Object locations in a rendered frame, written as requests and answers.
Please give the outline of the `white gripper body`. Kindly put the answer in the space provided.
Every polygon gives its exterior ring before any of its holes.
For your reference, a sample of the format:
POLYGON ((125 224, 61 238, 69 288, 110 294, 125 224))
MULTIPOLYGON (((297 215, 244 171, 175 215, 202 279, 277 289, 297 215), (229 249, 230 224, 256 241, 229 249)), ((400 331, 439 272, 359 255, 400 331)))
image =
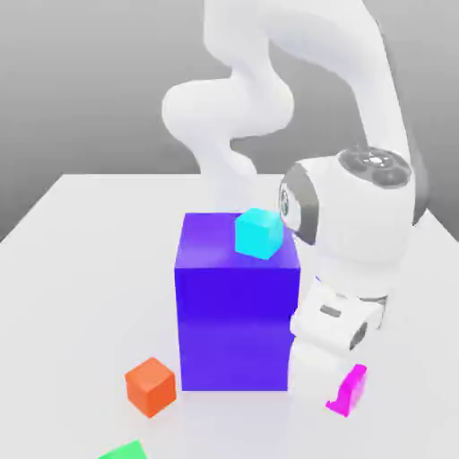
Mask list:
POLYGON ((294 341, 289 359, 289 391, 304 403, 336 396, 351 371, 354 336, 352 303, 320 281, 311 284, 290 320, 294 341))

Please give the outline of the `small magenta cube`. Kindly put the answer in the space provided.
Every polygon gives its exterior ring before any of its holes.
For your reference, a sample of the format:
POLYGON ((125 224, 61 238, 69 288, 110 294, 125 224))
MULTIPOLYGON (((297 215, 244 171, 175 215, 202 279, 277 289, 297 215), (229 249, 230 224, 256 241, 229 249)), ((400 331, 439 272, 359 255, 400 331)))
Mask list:
POLYGON ((368 368, 356 364, 343 379, 334 401, 327 401, 325 407, 347 418, 361 398, 367 379, 368 368))

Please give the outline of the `small cyan cube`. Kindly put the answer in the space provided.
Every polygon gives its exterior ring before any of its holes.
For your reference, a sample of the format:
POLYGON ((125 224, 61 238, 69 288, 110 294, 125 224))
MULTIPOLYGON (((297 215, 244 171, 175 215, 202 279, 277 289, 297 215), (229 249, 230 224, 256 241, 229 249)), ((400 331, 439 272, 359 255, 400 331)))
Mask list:
POLYGON ((235 250, 269 260, 281 247, 283 222, 279 213, 251 208, 235 220, 235 250))

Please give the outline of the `small orange cube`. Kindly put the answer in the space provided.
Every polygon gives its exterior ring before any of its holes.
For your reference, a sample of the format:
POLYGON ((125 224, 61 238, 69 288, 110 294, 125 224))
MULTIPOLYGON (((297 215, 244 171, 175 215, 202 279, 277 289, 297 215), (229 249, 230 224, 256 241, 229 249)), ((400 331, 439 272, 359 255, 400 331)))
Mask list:
POLYGON ((147 418, 155 416, 177 398, 175 374, 149 358, 125 374, 128 400, 147 418))

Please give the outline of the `small green cube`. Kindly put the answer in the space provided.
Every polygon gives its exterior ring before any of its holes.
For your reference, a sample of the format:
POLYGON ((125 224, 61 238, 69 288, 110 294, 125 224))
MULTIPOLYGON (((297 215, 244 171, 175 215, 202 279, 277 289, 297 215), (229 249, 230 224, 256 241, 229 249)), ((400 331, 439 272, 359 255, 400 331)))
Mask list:
POLYGON ((105 454, 98 457, 98 459, 148 459, 143 450, 143 445, 140 440, 134 440, 122 446, 118 446, 105 454))

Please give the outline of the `large blue box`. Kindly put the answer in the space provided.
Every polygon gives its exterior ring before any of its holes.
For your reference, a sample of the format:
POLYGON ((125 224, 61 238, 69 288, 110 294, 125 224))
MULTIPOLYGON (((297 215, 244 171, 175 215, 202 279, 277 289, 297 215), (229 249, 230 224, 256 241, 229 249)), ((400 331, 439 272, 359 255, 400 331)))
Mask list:
POLYGON ((193 391, 288 387, 300 264, 290 230, 268 260, 235 250, 235 213, 186 213, 174 266, 181 385, 193 391))

